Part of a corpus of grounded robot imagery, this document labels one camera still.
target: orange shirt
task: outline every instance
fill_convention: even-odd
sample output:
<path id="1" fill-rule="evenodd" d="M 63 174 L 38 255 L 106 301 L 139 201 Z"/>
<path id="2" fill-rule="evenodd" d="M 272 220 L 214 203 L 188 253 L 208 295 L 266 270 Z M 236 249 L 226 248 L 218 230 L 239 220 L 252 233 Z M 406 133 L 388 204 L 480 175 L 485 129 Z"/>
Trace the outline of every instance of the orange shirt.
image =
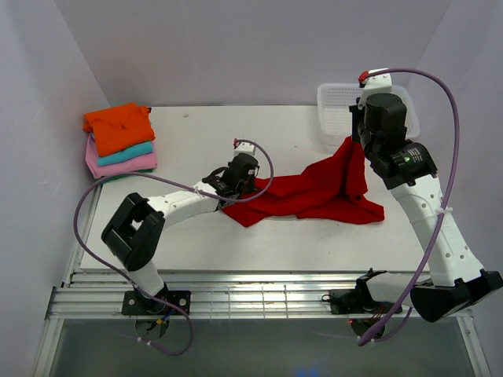
<path id="1" fill-rule="evenodd" d="M 150 126 L 149 109 L 134 102 L 84 115 L 84 131 L 93 132 L 97 154 L 109 156 L 156 138 Z"/>

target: gray floor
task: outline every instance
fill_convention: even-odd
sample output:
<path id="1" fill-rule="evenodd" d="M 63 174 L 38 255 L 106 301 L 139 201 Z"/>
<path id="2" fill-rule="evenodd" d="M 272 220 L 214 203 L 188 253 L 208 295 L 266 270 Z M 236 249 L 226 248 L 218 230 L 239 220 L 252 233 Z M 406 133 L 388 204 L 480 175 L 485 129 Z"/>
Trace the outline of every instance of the gray floor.
<path id="1" fill-rule="evenodd" d="M 116 334 L 135 335 L 132 320 L 66 320 L 51 375 L 474 375 L 456 318 L 436 324 L 411 318 L 395 338 L 363 348 L 356 339 L 315 333 L 352 336 L 347 320 L 198 320 L 195 325 L 193 348 L 169 357 Z M 187 334 L 186 324 L 174 320 L 161 343 L 179 349 Z"/>

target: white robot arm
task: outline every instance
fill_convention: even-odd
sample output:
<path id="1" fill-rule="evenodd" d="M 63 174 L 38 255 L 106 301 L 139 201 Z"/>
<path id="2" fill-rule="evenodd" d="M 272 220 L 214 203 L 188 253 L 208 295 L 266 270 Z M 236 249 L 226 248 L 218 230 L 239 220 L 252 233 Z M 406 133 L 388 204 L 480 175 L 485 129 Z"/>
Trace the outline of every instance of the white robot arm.
<path id="1" fill-rule="evenodd" d="M 465 243 L 451 210 L 442 209 L 437 168 L 423 145 L 406 140 L 407 109 L 400 97 L 391 93 L 390 75 L 362 81 L 362 96 L 350 107 L 353 141 L 362 144 L 370 166 L 406 212 L 424 250 L 439 214 L 444 213 L 428 259 L 430 277 L 418 281 L 403 302 L 425 320 L 435 322 L 503 287 L 503 280 L 500 273 L 484 269 Z M 332 312 L 362 313 L 363 308 L 397 302 L 410 279 L 370 270 L 357 279 L 354 290 L 330 292 Z"/>
<path id="2" fill-rule="evenodd" d="M 193 186 L 195 192 L 177 191 L 149 198 L 132 193 L 124 199 L 105 227 L 101 239 L 144 292 L 167 299 L 168 289 L 152 260 L 162 231 L 180 221 L 215 212 L 229 204 L 200 192 L 231 199 L 253 192 L 259 168 L 254 155 L 255 146 L 242 142 L 235 146 L 232 162 L 197 182 Z M 146 312 L 158 313 L 162 310 L 162 305 L 142 297 L 139 291 L 136 293 L 136 301 Z"/>

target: white table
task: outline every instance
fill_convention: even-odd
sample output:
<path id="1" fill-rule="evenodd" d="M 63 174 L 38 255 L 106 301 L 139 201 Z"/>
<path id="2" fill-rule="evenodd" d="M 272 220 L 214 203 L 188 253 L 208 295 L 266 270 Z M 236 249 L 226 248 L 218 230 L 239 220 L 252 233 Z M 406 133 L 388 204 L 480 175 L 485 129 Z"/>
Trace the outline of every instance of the white table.
<path id="1" fill-rule="evenodd" d="M 319 140 L 313 106 L 153 108 L 150 119 L 159 156 L 155 174 L 188 185 L 232 159 L 235 137 L 259 142 L 270 153 L 276 175 L 298 174 L 329 155 Z M 266 160 L 260 154 L 257 157 L 260 177 L 266 178 Z M 154 257 L 156 266 L 248 272 L 415 270 L 423 251 L 406 215 L 370 168 L 366 177 L 366 197 L 384 206 L 383 223 L 268 218 L 246 229 L 223 213 L 203 214 L 164 231 Z M 146 197 L 173 191 L 171 186 L 139 177 L 105 184 L 88 245 L 119 265 L 100 236 L 124 197 L 131 192 Z M 87 254 L 80 268 L 106 269 Z"/>

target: white wall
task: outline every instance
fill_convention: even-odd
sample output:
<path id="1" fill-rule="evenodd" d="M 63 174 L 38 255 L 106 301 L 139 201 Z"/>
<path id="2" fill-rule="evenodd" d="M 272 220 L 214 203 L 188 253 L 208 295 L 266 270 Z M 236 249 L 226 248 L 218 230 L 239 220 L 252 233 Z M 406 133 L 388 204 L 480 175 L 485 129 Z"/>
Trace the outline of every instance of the white wall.
<path id="1" fill-rule="evenodd" d="M 161 105 L 314 104 L 323 82 L 415 67 L 451 0 L 55 2 L 111 104 Z"/>
<path id="2" fill-rule="evenodd" d="M 503 273 L 503 2 L 454 0 L 418 64 L 453 91 L 461 117 L 461 155 L 451 206 L 468 245 L 489 270 Z M 413 77 L 409 92 L 421 140 L 446 183 L 453 122 L 443 92 Z M 503 291 L 474 307 L 475 325 L 493 375 L 503 375 Z"/>
<path id="3" fill-rule="evenodd" d="M 108 106 L 52 0 L 0 0 L 0 375 L 26 376 L 90 183 L 81 116 Z"/>

